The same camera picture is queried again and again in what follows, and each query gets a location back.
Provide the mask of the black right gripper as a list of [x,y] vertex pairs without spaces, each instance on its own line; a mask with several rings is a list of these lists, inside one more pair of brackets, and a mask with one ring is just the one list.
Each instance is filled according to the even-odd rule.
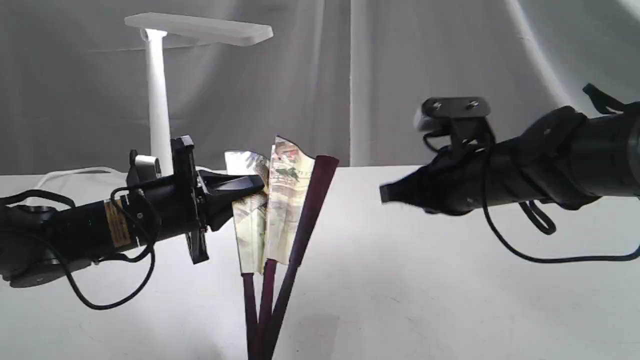
[[516,157],[518,137],[484,148],[468,145],[463,153],[449,146],[428,164],[379,185],[381,202],[402,203],[427,214],[462,216],[483,207],[526,200],[526,181]]

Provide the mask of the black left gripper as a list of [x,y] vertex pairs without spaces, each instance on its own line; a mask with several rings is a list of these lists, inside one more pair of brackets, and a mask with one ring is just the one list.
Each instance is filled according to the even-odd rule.
[[173,174],[133,187],[158,216],[157,240],[185,235],[192,263],[200,264],[208,260],[206,232],[219,231],[233,218],[233,202],[262,192],[265,183],[259,175],[197,171],[190,136],[174,137],[170,148]]

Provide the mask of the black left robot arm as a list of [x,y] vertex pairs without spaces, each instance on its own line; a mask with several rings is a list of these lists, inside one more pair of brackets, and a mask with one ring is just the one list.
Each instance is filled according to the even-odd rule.
[[185,236],[190,260],[206,262],[206,232],[233,217],[233,202],[258,194],[258,175],[197,170],[189,136],[170,141],[171,175],[153,156],[129,153],[126,186],[114,196],[77,206],[50,191],[32,189],[1,199],[1,276],[16,289],[34,287],[91,263],[123,260],[124,252]]

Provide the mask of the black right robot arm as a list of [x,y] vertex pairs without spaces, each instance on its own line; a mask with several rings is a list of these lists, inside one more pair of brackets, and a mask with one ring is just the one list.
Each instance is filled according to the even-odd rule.
[[596,118],[565,105],[495,144],[486,120],[478,144],[451,136],[430,163],[382,184],[381,202],[460,216],[483,204],[539,201],[574,211],[603,197],[639,196],[638,102]]

